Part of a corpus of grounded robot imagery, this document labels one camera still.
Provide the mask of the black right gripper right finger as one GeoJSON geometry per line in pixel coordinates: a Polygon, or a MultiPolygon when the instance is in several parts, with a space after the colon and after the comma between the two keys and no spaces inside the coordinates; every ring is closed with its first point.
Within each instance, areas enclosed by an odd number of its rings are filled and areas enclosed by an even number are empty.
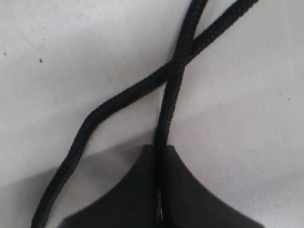
{"type": "Polygon", "coordinates": [[[162,153],[162,211],[166,228],[261,228],[206,189],[173,146],[162,153]]]}

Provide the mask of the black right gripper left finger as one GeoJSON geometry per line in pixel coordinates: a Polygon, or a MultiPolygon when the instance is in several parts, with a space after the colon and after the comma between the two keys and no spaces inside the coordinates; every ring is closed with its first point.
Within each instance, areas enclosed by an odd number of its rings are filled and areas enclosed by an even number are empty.
{"type": "Polygon", "coordinates": [[[128,173],[102,198],[65,218],[62,228],[153,228],[155,153],[145,145],[128,173]]]}

